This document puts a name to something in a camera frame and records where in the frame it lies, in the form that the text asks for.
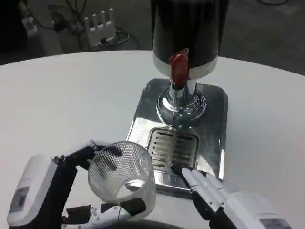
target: drip tray grate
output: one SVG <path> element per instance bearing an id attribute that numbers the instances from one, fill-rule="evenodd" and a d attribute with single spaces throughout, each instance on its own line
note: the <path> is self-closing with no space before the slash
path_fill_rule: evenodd
<path id="1" fill-rule="evenodd" d="M 147 150 L 155 170 L 172 173 L 170 164 L 195 167 L 198 138 L 185 131 L 154 128 Z"/>

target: label on robot hand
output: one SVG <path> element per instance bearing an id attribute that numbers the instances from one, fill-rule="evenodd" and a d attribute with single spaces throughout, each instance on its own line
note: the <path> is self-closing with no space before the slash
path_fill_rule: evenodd
<path id="1" fill-rule="evenodd" d="M 293 229 L 284 219 L 261 219 L 267 229 Z"/>
<path id="2" fill-rule="evenodd" d="M 18 212 L 23 210 L 25 199 L 27 197 L 30 187 L 22 187 L 15 191 L 13 200 L 10 204 L 9 213 Z"/>

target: robot finger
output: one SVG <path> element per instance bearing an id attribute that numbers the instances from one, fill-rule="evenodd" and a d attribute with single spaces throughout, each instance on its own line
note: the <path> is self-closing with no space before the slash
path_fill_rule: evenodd
<path id="1" fill-rule="evenodd" d="M 191 193 L 193 203 L 200 214 L 200 216 L 204 220 L 212 220 L 215 216 L 215 211 L 211 209 L 209 204 L 198 194 L 198 192 L 194 191 Z"/>
<path id="2" fill-rule="evenodd" d="M 220 195 L 226 200 L 229 197 L 229 192 L 224 188 L 222 183 L 214 177 L 212 174 L 206 174 L 206 179 L 211 184 L 212 187 L 218 190 Z"/>
<path id="3" fill-rule="evenodd" d="M 198 180 L 199 186 L 204 187 L 206 192 L 210 194 L 215 199 L 215 204 L 219 207 L 221 203 L 224 202 L 224 197 L 221 195 L 221 193 L 215 188 L 209 180 L 202 175 L 198 170 L 192 171 L 193 176 Z"/>
<path id="4" fill-rule="evenodd" d="M 182 175 L 190 185 L 190 193 L 192 194 L 192 196 L 198 194 L 205 201 L 205 203 L 207 203 L 207 205 L 212 209 L 212 211 L 216 212 L 219 208 L 219 203 L 217 199 L 215 199 L 215 197 L 208 190 L 208 188 L 201 185 L 200 180 L 196 176 L 194 176 L 194 173 L 191 172 L 189 169 L 183 168 Z"/>

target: red tap handle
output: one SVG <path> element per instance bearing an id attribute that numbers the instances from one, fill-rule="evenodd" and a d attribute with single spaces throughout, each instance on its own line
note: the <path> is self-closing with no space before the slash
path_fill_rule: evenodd
<path id="1" fill-rule="evenodd" d="M 183 49 L 170 58 L 171 80 L 177 89 L 183 88 L 189 80 L 188 54 L 189 50 Z"/>

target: white object in background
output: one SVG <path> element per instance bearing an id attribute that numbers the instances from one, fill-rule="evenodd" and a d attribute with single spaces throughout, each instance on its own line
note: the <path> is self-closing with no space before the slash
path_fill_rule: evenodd
<path id="1" fill-rule="evenodd" d="M 32 37 L 39 34 L 37 30 L 37 26 L 34 24 L 33 17 L 23 18 L 22 24 L 24 28 L 27 30 L 28 37 Z"/>
<path id="2" fill-rule="evenodd" d="M 102 23 L 98 24 L 98 17 L 101 19 Z M 102 39 L 106 41 L 111 41 L 116 37 L 116 29 L 114 26 L 114 15 L 113 8 L 109 9 L 110 21 L 106 21 L 105 11 L 92 15 L 92 21 L 94 27 L 90 27 L 89 18 L 85 18 L 86 33 L 88 35 L 88 43 L 91 47 L 97 46 Z"/>
<path id="3" fill-rule="evenodd" d="M 28 0 L 28 7 L 35 19 L 46 28 L 54 28 L 48 5 L 49 2 L 47 0 Z M 37 24 L 45 54 L 47 56 L 63 54 L 56 31 L 46 28 Z"/>

